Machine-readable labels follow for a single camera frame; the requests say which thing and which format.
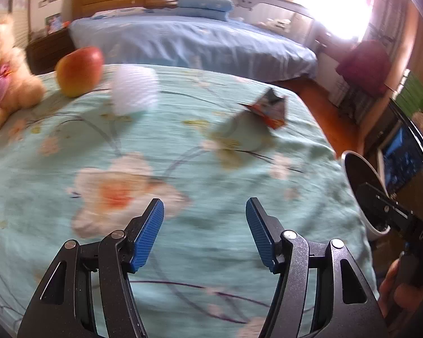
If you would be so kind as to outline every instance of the wooden floor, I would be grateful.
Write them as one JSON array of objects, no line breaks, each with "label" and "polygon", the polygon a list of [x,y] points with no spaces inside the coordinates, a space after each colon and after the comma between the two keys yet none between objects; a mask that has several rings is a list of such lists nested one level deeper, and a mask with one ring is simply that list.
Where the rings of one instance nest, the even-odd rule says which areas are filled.
[{"label": "wooden floor", "polygon": [[303,78],[274,84],[294,91],[304,101],[334,148],[337,158],[345,150],[357,151],[357,125],[346,116],[338,116],[337,107],[327,99],[327,90]]}]

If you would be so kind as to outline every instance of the light blue bedspread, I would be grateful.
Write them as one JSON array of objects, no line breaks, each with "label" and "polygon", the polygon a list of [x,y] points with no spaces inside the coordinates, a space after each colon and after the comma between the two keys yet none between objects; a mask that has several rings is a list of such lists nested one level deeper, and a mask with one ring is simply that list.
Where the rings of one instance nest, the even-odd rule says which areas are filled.
[{"label": "light blue bedspread", "polygon": [[[98,88],[77,99],[62,96],[53,73],[42,76],[43,102],[12,115],[0,131],[0,322],[9,331],[17,331],[66,240],[100,240],[152,197],[165,203],[165,221],[147,264],[130,275],[152,338],[258,336],[277,276],[260,261],[246,223],[249,197],[308,240],[344,240],[375,290],[355,200],[294,93],[274,87],[288,98],[288,124],[272,132],[237,104],[269,85],[154,66],[158,108],[115,117],[114,69],[106,67]],[[96,273],[93,285],[99,301]],[[313,295],[305,323],[312,304]],[[96,320],[105,334],[98,306]]]},{"label": "light blue bedspread", "polygon": [[69,30],[77,48],[100,48],[106,63],[197,68],[261,82],[316,75],[315,54],[275,33],[237,21],[154,11],[78,19]]}]

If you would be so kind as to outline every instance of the metal screw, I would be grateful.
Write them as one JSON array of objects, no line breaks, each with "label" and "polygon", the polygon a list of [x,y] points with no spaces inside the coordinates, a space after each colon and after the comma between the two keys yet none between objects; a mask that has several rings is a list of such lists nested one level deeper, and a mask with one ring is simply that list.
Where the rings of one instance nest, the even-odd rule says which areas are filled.
[{"label": "metal screw", "polygon": [[297,236],[298,236],[298,234],[294,231],[291,231],[291,230],[284,231],[284,237],[286,239],[296,239]]},{"label": "metal screw", "polygon": [[113,231],[113,233],[111,234],[111,237],[113,239],[120,239],[120,238],[124,237],[124,232],[122,230]]},{"label": "metal screw", "polygon": [[337,249],[341,249],[345,246],[345,243],[341,241],[340,239],[332,239],[331,243],[334,246],[334,248],[337,248]]},{"label": "metal screw", "polygon": [[68,240],[64,243],[64,247],[66,249],[72,249],[75,248],[75,245],[77,245],[77,242],[75,240]]}]

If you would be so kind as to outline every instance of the picture frame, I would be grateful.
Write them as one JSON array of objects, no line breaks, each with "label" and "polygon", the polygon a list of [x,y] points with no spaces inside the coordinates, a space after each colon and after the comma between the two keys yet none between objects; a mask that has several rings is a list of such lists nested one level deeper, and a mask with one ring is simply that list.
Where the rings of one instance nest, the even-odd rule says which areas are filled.
[{"label": "picture frame", "polygon": [[55,33],[63,28],[64,26],[61,19],[61,13],[53,14],[45,18],[45,29],[47,34]]}]

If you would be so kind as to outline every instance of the mint green bedsheet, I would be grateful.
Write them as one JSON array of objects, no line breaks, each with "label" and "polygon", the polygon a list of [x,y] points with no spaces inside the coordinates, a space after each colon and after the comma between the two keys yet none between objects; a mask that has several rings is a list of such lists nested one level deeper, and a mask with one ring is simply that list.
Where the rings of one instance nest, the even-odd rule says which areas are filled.
[{"label": "mint green bedsheet", "polygon": [[[42,76],[43,102],[0,131],[2,325],[17,331],[66,240],[100,240],[153,197],[165,203],[165,221],[146,266],[130,276],[151,338],[258,336],[277,277],[262,265],[246,223],[249,197],[309,240],[344,240],[375,291],[355,200],[301,100],[276,87],[288,97],[288,124],[272,132],[237,104],[269,85],[153,68],[161,87],[156,110],[112,114],[107,89],[115,66],[94,92],[74,100],[61,95],[51,73]],[[97,302],[96,276],[93,284]],[[96,315],[106,335],[98,307]]]}]

